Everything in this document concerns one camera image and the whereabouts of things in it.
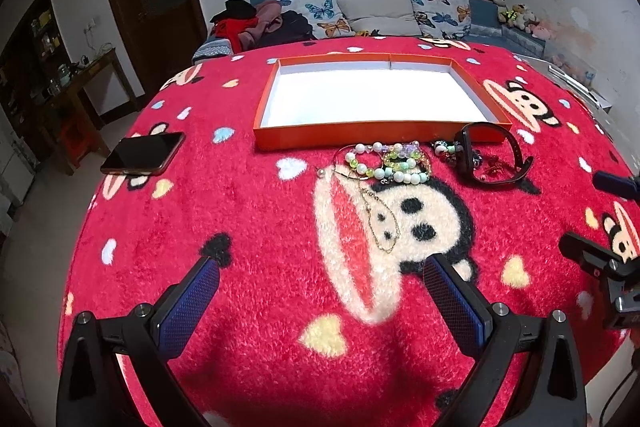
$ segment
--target blue gripper pad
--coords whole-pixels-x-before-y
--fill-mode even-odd
[[[424,285],[463,355],[478,360],[493,321],[482,294],[462,280],[441,255],[431,255],[422,270]]]
[[[151,333],[164,360],[180,356],[219,282],[218,264],[202,257],[162,302],[151,321]]]

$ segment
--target butterfly pillow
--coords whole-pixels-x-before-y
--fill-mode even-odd
[[[469,0],[411,0],[423,36],[461,39],[471,29]]]
[[[314,29],[316,39],[332,37],[352,37],[347,17],[344,16],[337,0],[286,0],[289,9],[302,15]]]

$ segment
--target black hat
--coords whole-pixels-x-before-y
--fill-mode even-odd
[[[224,19],[253,19],[256,14],[255,6],[245,0],[227,0],[226,10],[214,15],[209,22],[216,23]]]

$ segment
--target jewelry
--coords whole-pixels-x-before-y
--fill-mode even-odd
[[[380,157],[381,165],[373,169],[359,162],[356,154],[365,152],[376,153]],[[397,183],[418,185],[431,178],[429,157],[420,149],[420,143],[417,140],[405,144],[396,143],[391,146],[382,145],[380,142],[375,142],[373,145],[358,143],[344,155],[344,161],[351,171],[363,176],[360,178],[362,180],[375,178],[382,183],[389,183],[393,180]]]
[[[449,144],[444,140],[437,140],[432,145],[434,154],[449,165],[455,165],[458,158],[456,153],[462,152],[463,149],[459,142]],[[473,162],[474,169],[478,169],[482,165],[483,160],[478,149],[473,149]]]
[[[362,183],[360,183],[358,181],[358,190],[360,191],[360,195],[362,196],[362,200],[365,203],[365,209],[367,210],[367,216],[369,216],[369,230],[371,231],[371,235],[373,236],[373,240],[376,242],[376,246],[382,250],[385,253],[391,253],[391,251],[394,249],[396,243],[398,242],[398,239],[400,237],[400,226],[398,225],[398,219],[396,219],[396,216],[394,215],[393,212],[391,212],[391,209],[388,207],[388,205],[382,201],[376,194],[375,192],[373,192],[373,190],[370,190],[370,188],[366,188],[362,186]],[[391,237],[391,239],[393,240],[393,243],[391,244],[391,247],[389,248],[385,248],[382,245],[380,245],[380,240],[378,239],[378,236],[376,235],[376,232],[373,230],[373,225],[371,224],[371,217],[373,216],[373,212],[371,209],[371,206],[369,204],[369,202],[367,201],[367,199],[364,196],[369,196],[370,198],[376,200],[379,204],[381,204],[382,206],[384,206],[386,208],[386,210],[388,211],[388,213],[391,215],[391,217],[393,217],[394,220],[394,225],[396,226],[396,233]]]
[[[379,142],[376,142],[374,145],[370,146],[371,150],[373,150],[373,147],[376,146]],[[333,169],[331,171],[332,175],[338,174],[339,176],[342,176],[345,179],[348,180],[354,180],[357,184],[358,184],[358,191],[360,193],[360,197],[362,197],[362,201],[364,202],[365,205],[365,210],[367,213],[367,224],[369,225],[369,230],[371,231],[371,235],[373,237],[373,240],[376,244],[376,246],[378,247],[379,250],[382,250],[385,253],[391,253],[391,251],[394,249],[394,247],[396,246],[396,243],[398,242],[398,239],[400,237],[400,226],[398,224],[398,218],[395,216],[395,214],[391,211],[391,208],[389,208],[389,206],[373,191],[369,188],[369,185],[367,184],[363,184],[362,181],[364,180],[369,180],[369,177],[365,177],[365,178],[353,178],[351,176],[351,173],[349,174],[343,174],[342,172],[338,171],[337,169],[337,164],[336,164],[336,158],[337,155],[344,150],[345,148],[343,147],[342,149],[338,150],[335,154],[334,154],[334,161],[333,161]],[[324,178],[326,175],[326,170],[325,169],[318,169],[318,177],[319,178]],[[383,180],[381,180],[381,183],[387,182],[389,183],[390,181],[387,180],[386,178],[384,178]],[[391,216],[391,218],[393,219],[394,222],[394,227],[395,227],[395,234],[390,238],[390,240],[392,241],[391,246],[388,248],[385,248],[382,243],[380,242],[380,239],[378,238],[378,236],[376,235],[375,230],[373,229],[373,224],[372,224],[372,216],[374,214],[373,209],[371,207],[371,204],[369,203],[369,201],[367,201],[367,197],[373,199],[374,201],[376,201],[377,203],[379,203],[380,205],[384,206],[386,211],[389,213],[389,215]]]

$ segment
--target pile of clothes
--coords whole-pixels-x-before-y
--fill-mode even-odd
[[[228,39],[234,53],[313,39],[313,28],[299,13],[282,13],[277,0],[252,6],[245,0],[228,0],[226,9],[215,15],[211,35]]]

